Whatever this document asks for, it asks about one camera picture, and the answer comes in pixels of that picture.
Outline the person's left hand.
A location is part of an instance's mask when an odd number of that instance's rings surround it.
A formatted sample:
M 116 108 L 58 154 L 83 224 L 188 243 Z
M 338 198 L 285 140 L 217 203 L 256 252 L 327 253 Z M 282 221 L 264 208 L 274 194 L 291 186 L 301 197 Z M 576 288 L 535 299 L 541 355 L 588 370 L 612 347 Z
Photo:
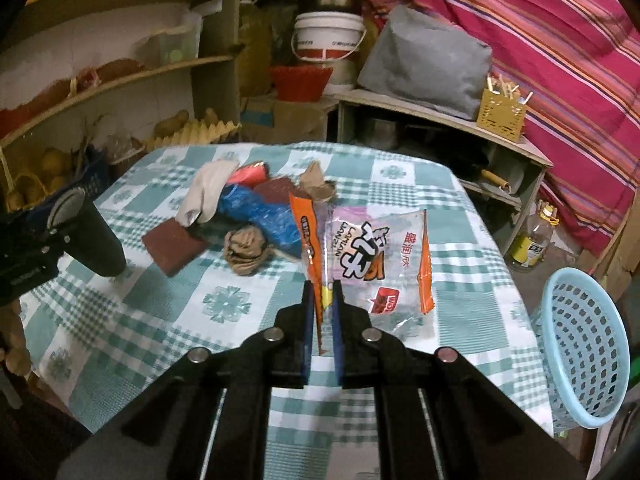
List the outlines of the person's left hand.
M 6 362 L 8 371 L 16 376 L 25 377 L 32 369 L 32 358 L 26 347 L 24 326 L 20 314 L 20 300 L 14 299 L 3 306 L 0 313 L 1 359 Z

